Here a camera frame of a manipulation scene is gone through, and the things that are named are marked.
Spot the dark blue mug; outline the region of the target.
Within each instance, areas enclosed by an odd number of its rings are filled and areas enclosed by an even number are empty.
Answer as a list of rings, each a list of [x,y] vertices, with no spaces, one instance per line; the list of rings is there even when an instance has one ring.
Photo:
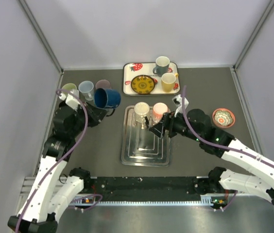
[[[112,109],[112,113],[109,115],[111,116],[121,103],[121,95],[114,89],[98,88],[94,94],[94,103],[97,108]]]

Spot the pink mug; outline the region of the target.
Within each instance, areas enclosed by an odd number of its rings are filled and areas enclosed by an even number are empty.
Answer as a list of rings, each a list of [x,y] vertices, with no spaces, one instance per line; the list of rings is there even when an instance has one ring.
[[[157,124],[163,117],[164,113],[167,113],[169,111],[166,104],[162,102],[158,102],[153,106],[152,111],[152,123],[153,125]]]

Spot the cream white mug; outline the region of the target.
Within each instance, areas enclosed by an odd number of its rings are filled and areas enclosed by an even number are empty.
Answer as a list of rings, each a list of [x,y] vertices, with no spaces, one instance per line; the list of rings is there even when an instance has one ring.
[[[134,106],[135,123],[142,129],[148,129],[150,125],[150,107],[145,102],[138,102]]]

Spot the mauve purple mug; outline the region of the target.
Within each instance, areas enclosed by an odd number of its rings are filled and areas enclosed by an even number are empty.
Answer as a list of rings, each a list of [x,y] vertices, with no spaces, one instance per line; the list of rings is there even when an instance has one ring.
[[[106,79],[102,79],[102,80],[99,80],[96,82],[95,88],[96,89],[99,89],[99,88],[111,89],[111,83],[110,83],[110,81],[108,81]]]

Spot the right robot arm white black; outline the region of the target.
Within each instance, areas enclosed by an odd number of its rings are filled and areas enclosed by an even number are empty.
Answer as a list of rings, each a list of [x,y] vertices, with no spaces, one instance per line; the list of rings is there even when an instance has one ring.
[[[200,109],[186,115],[164,113],[162,119],[149,128],[154,135],[169,138],[181,135],[199,142],[206,153],[231,162],[249,175],[236,173],[224,167],[212,169],[207,178],[194,181],[199,194],[220,193],[225,190],[244,192],[260,197],[274,206],[274,162],[250,149],[233,135],[215,128],[211,119]]]

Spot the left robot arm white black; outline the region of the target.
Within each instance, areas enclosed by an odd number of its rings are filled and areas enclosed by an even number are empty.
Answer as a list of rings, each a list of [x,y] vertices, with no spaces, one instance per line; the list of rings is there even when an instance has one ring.
[[[71,170],[63,186],[54,192],[57,181],[87,127],[99,125],[108,115],[107,110],[87,102],[76,109],[64,102],[59,104],[34,184],[19,213],[9,218],[7,225],[10,229],[16,233],[56,232],[62,214],[75,196],[89,191],[93,186],[90,172],[80,167]]]

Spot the light blue mug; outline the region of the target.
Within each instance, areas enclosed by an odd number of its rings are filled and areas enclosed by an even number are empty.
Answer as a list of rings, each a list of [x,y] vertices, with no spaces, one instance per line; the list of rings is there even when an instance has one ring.
[[[83,81],[78,86],[79,92],[84,96],[88,101],[94,99],[94,84],[91,81]]]

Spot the light green mug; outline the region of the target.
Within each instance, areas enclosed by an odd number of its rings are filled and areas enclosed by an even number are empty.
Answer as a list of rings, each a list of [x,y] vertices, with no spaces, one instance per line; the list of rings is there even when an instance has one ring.
[[[74,83],[67,83],[62,86],[62,89],[68,90],[68,91],[77,90],[77,86]]]

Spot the yellow mug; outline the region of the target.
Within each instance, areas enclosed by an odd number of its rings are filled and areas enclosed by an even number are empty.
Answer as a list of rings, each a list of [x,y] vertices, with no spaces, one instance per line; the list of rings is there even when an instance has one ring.
[[[173,90],[174,85],[178,79],[178,73],[165,73],[161,77],[162,90],[169,93]]]

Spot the grey green mug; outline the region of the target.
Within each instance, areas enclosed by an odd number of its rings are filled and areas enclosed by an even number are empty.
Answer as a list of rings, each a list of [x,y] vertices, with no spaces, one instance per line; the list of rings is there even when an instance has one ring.
[[[155,67],[153,68],[153,74],[162,76],[168,72],[170,60],[166,56],[159,56],[155,61]]]

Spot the yellow patterned plate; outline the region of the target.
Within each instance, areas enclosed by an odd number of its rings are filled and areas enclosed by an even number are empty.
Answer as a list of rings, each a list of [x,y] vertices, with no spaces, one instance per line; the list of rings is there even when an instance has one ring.
[[[155,81],[148,75],[138,75],[131,81],[131,89],[138,95],[148,95],[155,88]]]

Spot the strawberry pattern white tray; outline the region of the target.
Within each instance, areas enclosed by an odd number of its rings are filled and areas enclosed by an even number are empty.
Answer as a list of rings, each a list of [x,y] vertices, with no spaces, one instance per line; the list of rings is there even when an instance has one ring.
[[[123,92],[128,96],[138,95],[175,95],[180,92],[177,79],[172,91],[162,89],[161,77],[153,73],[155,62],[127,63],[123,67]]]

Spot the pink patterned bowl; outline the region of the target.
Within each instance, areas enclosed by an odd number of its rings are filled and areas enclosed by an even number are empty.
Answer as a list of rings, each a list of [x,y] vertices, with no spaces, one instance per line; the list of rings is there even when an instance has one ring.
[[[235,124],[234,114],[226,108],[218,108],[212,114],[213,123],[219,128],[230,128]]]

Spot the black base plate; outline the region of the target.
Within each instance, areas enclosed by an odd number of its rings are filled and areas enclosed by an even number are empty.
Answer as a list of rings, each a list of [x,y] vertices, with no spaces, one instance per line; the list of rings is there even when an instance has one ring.
[[[97,177],[85,184],[82,194],[101,194],[103,201],[191,201],[201,195],[225,193],[208,178],[196,177]]]

